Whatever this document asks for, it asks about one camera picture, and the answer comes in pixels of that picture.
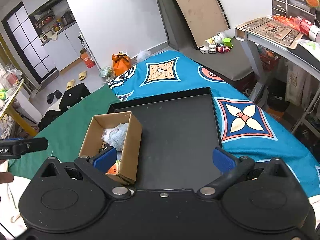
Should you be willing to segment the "red white can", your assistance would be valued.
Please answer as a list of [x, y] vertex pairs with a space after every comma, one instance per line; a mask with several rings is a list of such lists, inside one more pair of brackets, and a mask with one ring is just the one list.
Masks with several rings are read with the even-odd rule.
[[295, 24], [301, 33], [306, 35], [310, 40], [319, 43], [319, 27], [302, 16], [295, 18]]

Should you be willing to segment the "grey drawer organizer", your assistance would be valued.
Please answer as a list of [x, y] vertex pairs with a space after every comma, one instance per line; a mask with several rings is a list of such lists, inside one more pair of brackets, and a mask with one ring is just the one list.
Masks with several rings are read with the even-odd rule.
[[306, 0], [272, 0], [271, 14], [287, 18], [302, 16], [312, 23], [317, 20], [317, 9]]

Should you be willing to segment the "black clothing pile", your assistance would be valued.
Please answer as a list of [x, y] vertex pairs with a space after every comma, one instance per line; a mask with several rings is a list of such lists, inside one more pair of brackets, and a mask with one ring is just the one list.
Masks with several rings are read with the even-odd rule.
[[44, 117], [38, 123], [39, 131], [45, 129], [48, 125], [50, 125], [54, 120], [56, 120], [59, 116], [62, 115], [61, 111], [49, 110], [45, 113]]

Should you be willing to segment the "brown cardboard box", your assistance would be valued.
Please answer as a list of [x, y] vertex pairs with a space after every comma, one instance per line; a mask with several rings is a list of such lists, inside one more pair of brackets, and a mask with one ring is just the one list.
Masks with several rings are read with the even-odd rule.
[[119, 124], [128, 124], [124, 139], [124, 146], [119, 161], [117, 172], [108, 176], [121, 183], [133, 184], [136, 181], [140, 140], [142, 136], [142, 125], [132, 112], [121, 112], [95, 115], [91, 119], [85, 138], [80, 148], [79, 156], [87, 155], [93, 157], [98, 154], [104, 145], [103, 131], [112, 129]]

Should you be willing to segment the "blue patterned blanket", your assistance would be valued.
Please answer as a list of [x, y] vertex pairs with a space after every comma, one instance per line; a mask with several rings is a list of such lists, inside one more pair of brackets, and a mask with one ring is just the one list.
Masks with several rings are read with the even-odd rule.
[[280, 157], [308, 197], [319, 194], [319, 163], [270, 115], [222, 78], [177, 51], [164, 51], [108, 81], [121, 101], [210, 88], [224, 150], [257, 162]]

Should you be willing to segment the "clear plastic bag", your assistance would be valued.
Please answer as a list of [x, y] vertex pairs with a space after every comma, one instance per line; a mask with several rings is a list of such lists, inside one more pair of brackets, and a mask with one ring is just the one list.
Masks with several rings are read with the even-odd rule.
[[99, 76], [104, 82], [113, 80], [116, 77], [112, 66], [101, 68], [101, 70], [99, 71]]

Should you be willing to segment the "white plastic bag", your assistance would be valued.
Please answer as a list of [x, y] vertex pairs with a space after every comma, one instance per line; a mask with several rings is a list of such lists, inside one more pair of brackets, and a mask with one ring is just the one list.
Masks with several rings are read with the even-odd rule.
[[149, 51], [149, 50], [140, 51], [136, 57], [136, 62], [140, 63], [140, 62], [148, 59], [150, 56], [151, 56], [151, 51]]

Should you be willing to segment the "orange gift bag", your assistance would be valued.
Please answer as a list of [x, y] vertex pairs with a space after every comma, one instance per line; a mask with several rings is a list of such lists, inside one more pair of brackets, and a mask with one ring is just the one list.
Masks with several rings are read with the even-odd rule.
[[125, 53], [112, 55], [112, 67], [116, 76], [120, 76], [131, 68], [131, 59]]

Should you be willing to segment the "black shallow tray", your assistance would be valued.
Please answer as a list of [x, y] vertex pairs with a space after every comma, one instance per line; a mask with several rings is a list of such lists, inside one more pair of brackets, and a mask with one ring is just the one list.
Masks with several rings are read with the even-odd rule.
[[221, 140], [210, 88], [114, 103], [108, 110], [127, 111], [142, 125], [135, 188], [197, 191], [221, 175], [213, 163]]

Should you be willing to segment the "white metal table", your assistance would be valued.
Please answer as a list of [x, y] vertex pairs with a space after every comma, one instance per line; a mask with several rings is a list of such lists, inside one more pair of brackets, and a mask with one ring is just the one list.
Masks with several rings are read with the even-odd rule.
[[[271, 79], [271, 73], [267, 73], [263, 70], [263, 65], [256, 46], [257, 44], [262, 45], [271, 51], [274, 51], [275, 53], [296, 64], [299, 68], [303, 69], [311, 76], [319, 80], [319, 64], [317, 63], [315, 66], [313, 66], [309, 61], [306, 60], [305, 57], [307, 55], [307, 52], [302, 52], [301, 48], [297, 48], [298, 38], [295, 38], [291, 46], [286, 47], [270, 38], [264, 37], [260, 34], [254, 33], [251, 30], [246, 30], [243, 28], [244, 25], [251, 24], [255, 21], [256, 19], [253, 19], [235, 27], [235, 38], [241, 42], [241, 46], [251, 64], [253, 72], [258, 78], [257, 83], [255, 84], [252, 92], [249, 95], [249, 99], [251, 101], [258, 101], [260, 94], [266, 88], [267, 82]], [[298, 52], [304, 55], [304, 57], [299, 57], [297, 54]]]

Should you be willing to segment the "grey bench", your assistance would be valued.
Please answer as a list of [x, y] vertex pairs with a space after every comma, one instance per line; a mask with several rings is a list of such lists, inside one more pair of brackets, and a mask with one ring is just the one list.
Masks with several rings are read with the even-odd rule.
[[178, 50], [193, 61], [199, 63], [225, 81], [243, 90], [244, 86], [253, 81], [255, 74], [245, 52], [236, 39], [232, 39], [233, 48], [228, 53], [203, 54], [196, 48], [190, 31], [182, 31], [176, 39]]

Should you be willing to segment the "black slipper right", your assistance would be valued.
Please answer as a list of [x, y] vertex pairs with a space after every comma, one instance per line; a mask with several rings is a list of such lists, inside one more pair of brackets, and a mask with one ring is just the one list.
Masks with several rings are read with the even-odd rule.
[[57, 100], [59, 100], [63, 96], [63, 94], [59, 90], [56, 90], [54, 92], [54, 95], [55, 95]]

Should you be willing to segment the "orange cardboard box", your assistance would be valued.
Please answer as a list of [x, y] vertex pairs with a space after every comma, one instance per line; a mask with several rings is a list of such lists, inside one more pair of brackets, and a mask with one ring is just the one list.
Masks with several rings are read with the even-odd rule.
[[82, 49], [80, 51], [80, 57], [83, 60], [83, 62], [85, 63], [85, 65], [87, 66], [87, 68], [92, 68], [95, 66], [94, 60], [91, 59], [91, 57], [86, 49]]

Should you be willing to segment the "leaning black framed board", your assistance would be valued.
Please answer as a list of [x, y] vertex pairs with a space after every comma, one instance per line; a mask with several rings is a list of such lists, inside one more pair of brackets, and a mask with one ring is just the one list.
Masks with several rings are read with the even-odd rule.
[[230, 28], [219, 0], [173, 0], [182, 13], [196, 48], [218, 32]]

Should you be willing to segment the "black stool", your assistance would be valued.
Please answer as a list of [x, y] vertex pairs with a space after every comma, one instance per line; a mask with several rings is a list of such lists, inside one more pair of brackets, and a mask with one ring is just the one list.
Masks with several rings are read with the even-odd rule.
[[84, 83], [80, 83], [64, 92], [59, 104], [59, 109], [62, 113], [65, 113], [90, 94], [91, 93], [86, 85]]

